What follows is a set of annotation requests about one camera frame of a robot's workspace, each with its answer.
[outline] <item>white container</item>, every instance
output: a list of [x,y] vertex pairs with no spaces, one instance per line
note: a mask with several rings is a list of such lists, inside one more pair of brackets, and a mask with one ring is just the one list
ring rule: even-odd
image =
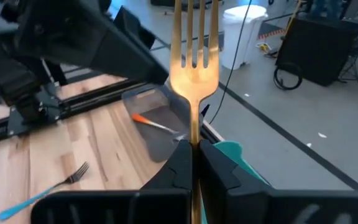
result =
[[[241,25],[247,8],[248,5],[234,7],[225,10],[223,14],[224,45],[221,53],[221,62],[222,65],[228,69],[231,69],[233,66],[234,54],[236,53]],[[249,63],[260,26],[265,18],[267,18],[266,8],[255,5],[249,6],[233,69],[238,69],[243,63]]]

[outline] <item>orange handle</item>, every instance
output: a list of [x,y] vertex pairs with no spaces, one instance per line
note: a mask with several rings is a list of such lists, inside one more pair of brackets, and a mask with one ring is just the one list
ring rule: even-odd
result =
[[151,120],[143,117],[142,115],[140,114],[132,114],[132,119],[134,121],[137,121],[137,122],[140,122],[140,123],[144,123],[144,124],[150,124],[151,123]]

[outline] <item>silver fork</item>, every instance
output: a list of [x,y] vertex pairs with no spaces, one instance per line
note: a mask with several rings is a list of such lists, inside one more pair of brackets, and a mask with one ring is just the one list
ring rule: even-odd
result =
[[212,0],[209,28],[208,66],[204,67],[205,0],[200,0],[197,66],[193,68],[193,0],[188,0],[187,51],[185,67],[181,66],[181,0],[175,1],[170,61],[170,84],[173,91],[187,99],[190,105],[190,143],[193,147],[193,191],[191,221],[201,223],[201,190],[199,185],[198,143],[200,141],[200,102],[212,95],[219,83],[218,0]]
[[41,194],[38,194],[38,195],[26,200],[23,203],[15,205],[15,206],[1,212],[0,220],[3,221],[3,220],[7,220],[8,218],[11,218],[13,215],[15,215],[19,211],[23,210],[23,208],[26,208],[27,206],[34,203],[36,200],[49,194],[53,189],[55,189],[58,186],[65,185],[65,184],[74,184],[75,182],[79,181],[81,179],[81,177],[84,176],[85,172],[88,170],[89,167],[90,167],[89,164],[87,162],[85,162],[77,171],[74,172],[74,174],[67,177],[64,181],[55,184],[53,187],[50,187],[49,189],[42,192]]

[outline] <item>gold fork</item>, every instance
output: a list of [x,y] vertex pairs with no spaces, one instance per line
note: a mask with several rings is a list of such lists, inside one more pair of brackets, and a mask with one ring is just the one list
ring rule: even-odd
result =
[[187,50],[185,67],[181,65],[181,0],[175,0],[170,61],[170,83],[173,91],[190,104],[190,143],[193,147],[193,195],[191,221],[201,223],[201,190],[198,171],[198,143],[200,141],[199,106],[201,100],[212,95],[219,83],[218,0],[213,0],[209,28],[208,65],[204,67],[205,0],[200,1],[197,66],[193,67],[193,0],[188,0]]

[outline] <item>concrete floor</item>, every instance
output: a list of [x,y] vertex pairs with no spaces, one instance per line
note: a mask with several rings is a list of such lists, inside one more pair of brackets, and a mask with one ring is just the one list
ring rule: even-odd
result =
[[[252,3],[267,7],[267,0]],[[245,4],[248,1],[225,0],[220,21],[225,9]],[[152,53],[168,69],[173,16],[164,12],[169,9],[153,7],[149,0],[113,0],[110,11],[115,15],[121,6],[158,37]],[[294,7],[292,0],[276,1],[267,9],[269,17],[275,17]],[[285,27],[287,21],[269,23]],[[197,30],[194,24],[193,37]],[[280,44],[279,35],[262,41],[272,47]],[[296,90],[281,91],[273,84],[275,61],[251,50],[250,64],[233,72],[212,126],[224,138],[241,143],[243,158],[278,189],[358,189],[358,83],[338,82],[325,88],[304,80]],[[207,121],[217,110],[229,70],[221,67],[220,74],[220,88],[203,102],[211,104]]]

